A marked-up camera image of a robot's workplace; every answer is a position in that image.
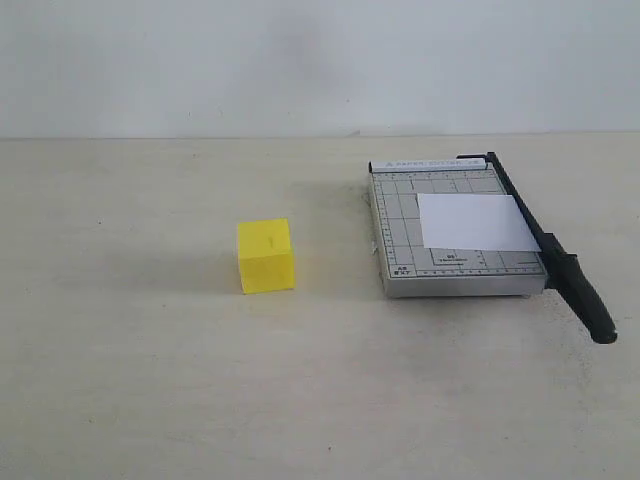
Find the yellow cube block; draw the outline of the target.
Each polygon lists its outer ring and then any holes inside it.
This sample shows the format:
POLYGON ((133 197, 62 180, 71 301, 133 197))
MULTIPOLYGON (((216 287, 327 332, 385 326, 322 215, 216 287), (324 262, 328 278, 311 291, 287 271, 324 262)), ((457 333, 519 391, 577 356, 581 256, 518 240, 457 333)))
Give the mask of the yellow cube block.
POLYGON ((244 294, 295 287, 294 251, 286 218, 239 223, 237 259, 244 294))

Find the white paper sheet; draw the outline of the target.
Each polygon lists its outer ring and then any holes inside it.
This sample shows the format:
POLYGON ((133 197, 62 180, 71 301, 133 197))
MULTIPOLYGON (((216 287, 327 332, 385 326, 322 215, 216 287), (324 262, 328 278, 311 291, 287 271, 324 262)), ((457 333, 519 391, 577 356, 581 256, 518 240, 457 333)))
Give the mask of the white paper sheet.
POLYGON ((429 249, 539 252, 515 199, 501 194, 419 194, 423 245, 429 249))

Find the black cutter blade lever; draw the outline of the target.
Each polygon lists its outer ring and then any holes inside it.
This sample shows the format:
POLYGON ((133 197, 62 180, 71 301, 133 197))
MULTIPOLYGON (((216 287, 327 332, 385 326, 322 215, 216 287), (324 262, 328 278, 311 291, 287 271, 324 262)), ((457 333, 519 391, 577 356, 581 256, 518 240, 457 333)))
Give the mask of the black cutter blade lever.
POLYGON ((568 253, 553 233, 545 232, 520 196, 494 152, 486 154, 506 192, 518 206, 540 248, 547 271, 546 289, 554 289, 581 320, 597 344, 612 344, 618 338, 616 325, 601 297, 585 276, 576 254, 568 253))

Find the grey paper cutter base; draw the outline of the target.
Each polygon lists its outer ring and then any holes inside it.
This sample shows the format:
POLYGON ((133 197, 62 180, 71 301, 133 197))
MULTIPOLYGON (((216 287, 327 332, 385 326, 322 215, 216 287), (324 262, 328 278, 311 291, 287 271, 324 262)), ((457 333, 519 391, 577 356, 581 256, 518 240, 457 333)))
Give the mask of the grey paper cutter base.
POLYGON ((545 288, 536 253, 423 246, 420 194, 505 195, 484 155, 369 164, 369 199, 381 279, 390 298, 528 296, 545 288))

